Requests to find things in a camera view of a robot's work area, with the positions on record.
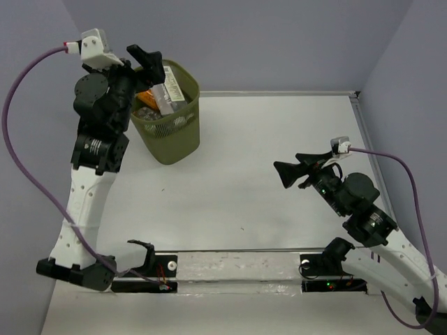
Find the orange juice bottle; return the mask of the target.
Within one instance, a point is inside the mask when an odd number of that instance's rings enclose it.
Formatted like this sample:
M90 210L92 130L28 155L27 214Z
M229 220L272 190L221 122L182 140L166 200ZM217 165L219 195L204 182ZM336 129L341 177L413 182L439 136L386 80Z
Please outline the orange juice bottle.
M136 98L153 110L159 110L156 99L150 89L137 93Z

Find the square white-label bottle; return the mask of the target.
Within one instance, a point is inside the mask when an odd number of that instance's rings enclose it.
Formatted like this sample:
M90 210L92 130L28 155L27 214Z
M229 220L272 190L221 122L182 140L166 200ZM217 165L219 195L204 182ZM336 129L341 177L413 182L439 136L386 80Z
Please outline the square white-label bottle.
M170 66L163 67L165 81L151 88L152 95L162 116L168 116L187 106L187 100Z

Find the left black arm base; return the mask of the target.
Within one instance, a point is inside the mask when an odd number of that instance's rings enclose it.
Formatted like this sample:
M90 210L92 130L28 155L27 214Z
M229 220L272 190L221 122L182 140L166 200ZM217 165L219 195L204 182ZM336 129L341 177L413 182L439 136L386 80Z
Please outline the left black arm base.
M177 268L176 254L155 253L147 265L135 269L142 278L133 273L125 274L112 282L110 290L114 293L176 293Z

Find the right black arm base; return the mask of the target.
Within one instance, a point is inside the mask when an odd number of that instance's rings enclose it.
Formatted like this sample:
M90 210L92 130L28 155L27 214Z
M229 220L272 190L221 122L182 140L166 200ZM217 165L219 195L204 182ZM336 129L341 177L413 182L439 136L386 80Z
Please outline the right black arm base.
M300 255L298 271L304 292L364 292L367 282L343 270L346 255L355 246L341 237L334 238L320 253Z

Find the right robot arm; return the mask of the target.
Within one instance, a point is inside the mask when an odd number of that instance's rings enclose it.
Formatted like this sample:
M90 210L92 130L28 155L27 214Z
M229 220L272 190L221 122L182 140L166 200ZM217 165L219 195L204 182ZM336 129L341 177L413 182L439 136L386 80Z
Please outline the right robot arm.
M299 179L300 189L313 187L330 208L344 218L348 235L369 251L335 237L321 253L301 258L303 279L322 276L356 277L376 286L384 299L393 297L409 307L417 321L403 325L431 334L446 333L446 274L434 266L428 250L420 252L395 220L376 206L380 196L373 181L360 172L342 174L339 161L352 149L332 149L324 154L296 154L297 163L276 161L274 168L284 188Z

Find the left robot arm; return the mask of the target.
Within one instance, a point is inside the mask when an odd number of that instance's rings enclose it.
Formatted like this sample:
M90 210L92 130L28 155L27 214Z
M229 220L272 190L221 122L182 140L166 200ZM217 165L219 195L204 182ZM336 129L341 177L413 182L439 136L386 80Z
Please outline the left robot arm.
M134 97L165 80L160 51L146 52L136 44L126 50L139 69L127 59L82 65L88 74L74 86L73 109L80 120L68 204L54 248L36 265L37 274L96 291L124 275L113 255L98 254L96 242L105 202L129 144L125 133Z

